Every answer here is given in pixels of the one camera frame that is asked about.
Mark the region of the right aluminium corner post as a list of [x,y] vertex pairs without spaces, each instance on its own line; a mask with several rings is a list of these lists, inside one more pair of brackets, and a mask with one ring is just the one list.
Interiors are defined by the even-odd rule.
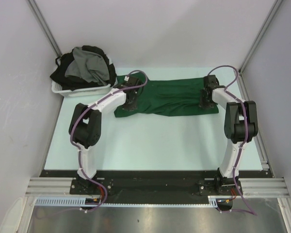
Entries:
[[239,68],[239,73],[242,75],[245,71],[248,63],[250,62],[252,56],[256,52],[259,44],[261,43],[262,39],[266,35],[270,25],[272,24],[274,18],[276,17],[277,13],[279,12],[281,6],[285,3],[285,0],[275,0],[269,13],[267,14],[267,17],[265,18],[257,36],[255,37],[253,44],[251,45],[248,53],[246,54],[243,62],[241,63],[241,66]]

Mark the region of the left aluminium corner post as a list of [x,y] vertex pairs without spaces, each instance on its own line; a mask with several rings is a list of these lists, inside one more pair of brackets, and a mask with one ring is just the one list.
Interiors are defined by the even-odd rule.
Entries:
[[31,12],[33,13],[38,25],[40,26],[42,32],[46,36],[51,48],[53,49],[53,51],[56,54],[56,56],[57,57],[61,56],[62,52],[59,48],[59,45],[56,42],[55,37],[54,37],[53,33],[51,32],[50,27],[49,27],[45,17],[43,16],[43,13],[40,10],[37,2],[35,0],[26,0],[26,3],[28,4]]

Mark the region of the white plastic laundry basket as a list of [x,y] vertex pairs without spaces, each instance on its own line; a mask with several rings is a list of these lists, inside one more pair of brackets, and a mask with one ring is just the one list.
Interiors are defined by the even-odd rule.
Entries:
[[59,94],[63,97],[82,97],[82,96],[90,96],[90,95],[102,95],[106,94],[110,91],[111,86],[102,86],[102,87],[91,87],[84,89],[76,89],[76,90],[63,90],[62,86],[58,83],[52,81],[51,90],[55,94]]

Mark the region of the grey t shirt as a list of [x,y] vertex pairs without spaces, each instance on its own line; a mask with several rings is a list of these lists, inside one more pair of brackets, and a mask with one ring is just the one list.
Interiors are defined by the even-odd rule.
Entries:
[[102,85],[110,79],[107,64],[98,53],[75,47],[72,55],[74,60],[68,66],[65,77],[77,77],[87,83],[94,82]]

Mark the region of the green t shirt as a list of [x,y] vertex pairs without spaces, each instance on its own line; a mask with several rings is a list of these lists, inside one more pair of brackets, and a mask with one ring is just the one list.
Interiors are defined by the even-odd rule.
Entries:
[[166,117],[198,116],[219,113],[217,106],[203,109],[200,107],[201,91],[204,88],[202,78],[178,80],[148,80],[137,92],[133,110],[119,106],[114,111],[116,118],[134,114],[156,114]]

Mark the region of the aluminium corner post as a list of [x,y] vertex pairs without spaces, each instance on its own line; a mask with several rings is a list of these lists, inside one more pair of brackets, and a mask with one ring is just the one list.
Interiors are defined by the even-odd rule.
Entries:
[[56,56],[57,57],[61,56],[62,52],[59,48],[59,45],[56,42],[55,37],[54,37],[53,33],[51,32],[50,27],[49,27],[45,17],[43,16],[43,13],[40,10],[37,2],[35,0],[26,0],[26,3],[28,4],[31,12],[33,13],[38,25],[40,26],[42,32],[46,36],[51,48],[53,49],[53,51],[56,54]]
[[270,25],[272,24],[274,18],[276,17],[277,13],[279,12],[281,6],[285,3],[285,0],[275,0],[269,13],[267,14],[267,17],[265,18],[257,36],[255,37],[253,44],[251,45],[248,53],[246,54],[243,62],[241,63],[241,66],[239,68],[239,73],[242,75],[245,71],[248,63],[250,62],[252,56],[256,52],[259,44],[261,43],[262,39],[266,35]]

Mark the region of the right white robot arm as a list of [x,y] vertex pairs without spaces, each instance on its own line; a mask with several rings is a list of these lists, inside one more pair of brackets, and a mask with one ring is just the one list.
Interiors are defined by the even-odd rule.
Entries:
[[218,168],[219,179],[214,182],[214,190],[225,195],[239,175],[242,152],[258,134],[257,106],[254,101],[245,101],[223,86],[214,75],[203,78],[200,107],[214,108],[220,105],[225,110],[224,133],[227,138],[225,155]]

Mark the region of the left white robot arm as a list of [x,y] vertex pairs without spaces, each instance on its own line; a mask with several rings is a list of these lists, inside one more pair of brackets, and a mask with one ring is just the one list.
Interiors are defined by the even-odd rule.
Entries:
[[117,107],[134,108],[138,92],[147,84],[133,76],[125,76],[124,82],[114,86],[106,95],[90,103],[76,105],[69,126],[70,143],[78,150],[77,174],[83,178],[81,189],[92,194],[97,190],[97,181],[92,179],[97,168],[90,150],[101,137],[102,116]]

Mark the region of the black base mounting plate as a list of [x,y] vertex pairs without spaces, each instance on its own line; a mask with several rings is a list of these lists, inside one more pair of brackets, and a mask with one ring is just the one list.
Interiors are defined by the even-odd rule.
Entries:
[[77,193],[90,192],[82,210],[104,205],[190,205],[208,204],[209,196],[239,196],[240,178],[271,178],[271,171],[240,171],[237,183],[222,185],[216,171],[110,171],[100,170],[93,181],[81,178],[75,170],[43,170],[41,178],[74,178]]

